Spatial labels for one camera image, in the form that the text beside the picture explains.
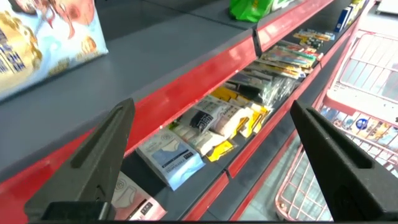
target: red shopping cart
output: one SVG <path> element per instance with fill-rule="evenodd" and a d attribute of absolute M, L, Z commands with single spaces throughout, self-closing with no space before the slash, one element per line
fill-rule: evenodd
<path fill-rule="evenodd" d="M 360 30 L 345 61 L 318 109 L 398 178 L 398 39 Z M 332 220 L 302 146 L 275 205 L 283 220 Z"/>

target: floor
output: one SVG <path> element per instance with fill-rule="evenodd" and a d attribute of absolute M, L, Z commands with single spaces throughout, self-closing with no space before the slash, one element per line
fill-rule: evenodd
<path fill-rule="evenodd" d="M 394 37 L 398 37 L 398 29 L 392 29 L 392 27 L 398 27 L 398 16 L 395 15 L 390 15 L 390 14 L 381 14 L 377 15 L 376 14 L 376 9 L 377 6 L 374 6 L 371 11 L 369 12 L 368 16 L 364 18 L 360 25 L 360 29 L 362 30 L 370 30 L 373 32 L 377 32 L 379 34 L 384 34 L 384 35 L 390 35 Z M 292 195 L 294 194 L 293 192 L 297 192 L 295 189 L 290 190 L 289 186 L 287 186 L 282 194 L 279 194 L 277 201 L 278 205 L 276 205 L 275 202 L 275 197 L 279 193 L 280 186 L 282 185 L 282 182 L 284 181 L 286 174 L 289 170 L 289 168 L 292 166 L 292 162 L 297 154 L 297 149 L 300 145 L 300 139 L 296 138 L 283 158 L 280 160 L 280 162 L 277 164 L 275 169 L 272 171 L 271 175 L 268 177 L 268 179 L 264 182 L 262 188 L 260 191 L 257 193 L 257 195 L 253 198 L 252 202 L 249 204 L 247 209 L 244 211 L 242 214 L 240 220 L 242 221 L 259 221 L 259 220 L 267 220 L 267 221 L 275 221 L 275 220 L 280 220 L 281 216 L 277 215 L 277 210 L 280 210 L 282 212 L 288 213 L 291 217 L 291 220 L 311 220 L 312 218 L 308 217 L 317 217 L 316 220 L 331 220 L 331 216 L 327 211 L 327 206 L 326 203 L 320 198 L 323 198 L 323 195 L 320 193 L 319 190 L 317 189 L 317 182 L 314 181 L 314 176 L 310 165 L 305 162 L 301 162 L 297 168 L 296 172 L 293 175 L 291 181 L 291 185 L 296 184 L 299 188 L 305 188 L 305 191 L 302 191 L 302 193 L 295 193 L 295 201 L 293 201 L 293 204 L 301 204 L 299 206 L 299 209 L 297 211 L 289 210 L 289 211 L 284 211 L 285 208 L 285 203 L 289 203 L 288 201 L 284 200 L 287 198 L 289 195 L 284 195 L 290 194 L 290 198 L 293 198 Z M 315 189 L 315 194 L 311 195 L 308 194 L 308 192 L 311 190 L 314 192 L 313 189 Z M 320 201 L 318 206 L 313 206 L 314 203 L 312 199 Z M 304 210 L 311 211 L 311 214 L 308 213 L 303 213 Z"/>

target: tiled floor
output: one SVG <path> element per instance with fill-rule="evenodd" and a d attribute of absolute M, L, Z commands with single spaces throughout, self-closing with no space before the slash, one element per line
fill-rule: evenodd
<path fill-rule="evenodd" d="M 374 6 L 368 16 L 362 21 L 360 29 L 398 37 L 398 29 L 392 28 L 398 27 L 398 16 L 376 15 L 376 8 L 377 6 Z M 296 155 L 299 144 L 299 138 L 296 138 L 244 211 L 241 220 L 278 220 L 275 210 L 275 196 L 289 167 L 292 165 L 292 160 Z"/>
<path fill-rule="evenodd" d="M 278 220 L 275 211 L 275 196 L 290 165 L 292 164 L 299 145 L 300 139 L 296 137 L 280 162 L 264 182 L 260 191 L 242 214 L 241 220 Z"/>

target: hanging product packet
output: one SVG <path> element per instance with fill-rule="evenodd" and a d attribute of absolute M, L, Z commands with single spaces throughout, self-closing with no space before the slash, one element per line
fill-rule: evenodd
<path fill-rule="evenodd" d="M 159 130 L 136 151 L 172 190 L 205 165 L 199 153 L 169 128 Z"/>
<path fill-rule="evenodd" d="M 122 172 L 119 172 L 111 203 L 116 209 L 115 220 L 156 221 L 166 214 L 154 198 Z"/>
<path fill-rule="evenodd" d="M 231 0 L 229 11 L 239 21 L 258 22 L 271 12 L 274 0 Z"/>
<path fill-rule="evenodd" d="M 106 53 L 94 0 L 0 1 L 0 100 Z"/>

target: red shelf trim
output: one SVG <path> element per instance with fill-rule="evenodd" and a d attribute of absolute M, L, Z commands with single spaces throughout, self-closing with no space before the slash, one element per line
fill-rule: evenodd
<path fill-rule="evenodd" d="M 342 55 L 345 55 L 344 57 L 341 57 L 339 59 L 339 61 L 336 64 L 336 67 L 333 69 L 331 77 L 328 80 L 328 83 L 325 86 L 325 89 L 320 93 L 320 95 L 318 96 L 318 98 L 315 100 L 313 107 L 314 108 L 319 108 L 322 103 L 323 100 L 326 96 L 327 90 L 331 87 L 331 85 L 333 84 L 334 79 L 336 78 L 338 71 L 341 67 L 341 65 L 343 64 L 343 62 L 345 61 L 345 57 L 347 57 L 347 54 L 349 52 L 349 49 L 351 47 L 351 43 L 354 40 L 355 34 L 358 31 L 359 28 L 359 23 L 362 19 L 362 15 L 366 15 L 369 10 L 372 8 L 373 4 L 371 4 L 371 2 L 367 5 L 367 7 L 364 9 L 363 13 L 361 14 L 361 17 L 355 22 L 355 24 L 353 24 L 352 30 L 350 28 L 350 30 L 347 30 L 347 32 L 351 32 L 350 34 L 347 35 L 347 37 L 350 36 L 349 41 L 345 47 L 345 49 L 343 50 Z M 266 179 L 269 177 L 269 175 L 271 174 L 271 172 L 274 170 L 275 166 L 277 165 L 277 163 L 280 161 L 280 158 L 283 156 L 283 154 L 286 152 L 287 150 L 287 146 L 290 145 L 290 143 L 292 142 L 292 140 L 294 139 L 294 137 L 296 137 L 297 135 L 297 130 L 295 130 L 290 136 L 289 138 L 286 140 L 286 143 L 281 147 L 280 151 L 277 153 L 277 155 L 275 156 L 275 158 L 273 158 L 272 162 L 269 164 L 269 166 L 267 167 L 267 169 L 265 170 L 265 172 L 260 176 L 259 180 L 254 184 L 253 188 L 250 190 L 250 192 L 248 193 L 248 195 L 246 196 L 246 198 L 242 201 L 242 203 L 239 205 L 239 207 L 236 209 L 234 215 L 230 218 L 231 221 L 238 221 L 243 212 L 245 211 L 245 209 L 248 207 L 248 205 L 250 204 L 251 200 L 256 196 L 256 194 L 258 193 L 258 191 L 260 190 L 260 188 L 263 186 L 264 182 L 266 181 Z"/>
<path fill-rule="evenodd" d="M 219 194 L 228 185 L 228 176 L 224 172 L 221 177 L 207 190 L 195 206 L 184 217 L 183 221 L 197 221 L 207 211 L 207 208 L 216 200 Z"/>
<path fill-rule="evenodd" d="M 172 83 L 136 103 L 136 115 L 124 156 L 164 125 L 184 113 L 256 59 L 252 36 L 215 55 Z M 89 133 L 0 184 L 0 217 L 5 223 L 26 223 L 24 204 L 87 138 Z"/>
<path fill-rule="evenodd" d="M 303 22 L 307 21 L 333 0 L 306 0 L 295 6 L 285 14 L 258 28 L 261 50 L 264 52 L 272 47 L 284 36 L 292 32 Z"/>
<path fill-rule="evenodd" d="M 354 26 L 351 26 L 336 42 L 335 46 L 339 47 L 352 33 Z M 334 54 L 334 52 L 329 51 L 326 55 Z M 263 140 L 268 136 L 268 134 L 275 128 L 279 121 L 285 116 L 289 111 L 294 100 L 299 98 L 301 94 L 308 88 L 311 82 L 318 75 L 321 70 L 321 63 L 319 63 L 313 70 L 313 72 L 303 81 L 303 83 L 289 96 L 286 102 L 279 108 L 279 110 L 270 118 L 270 120 L 265 124 L 261 131 L 253 138 L 249 144 L 243 149 L 240 155 L 229 165 L 228 170 L 231 177 L 235 178 L 238 172 L 242 169 L 248 159 L 257 150 Z"/>

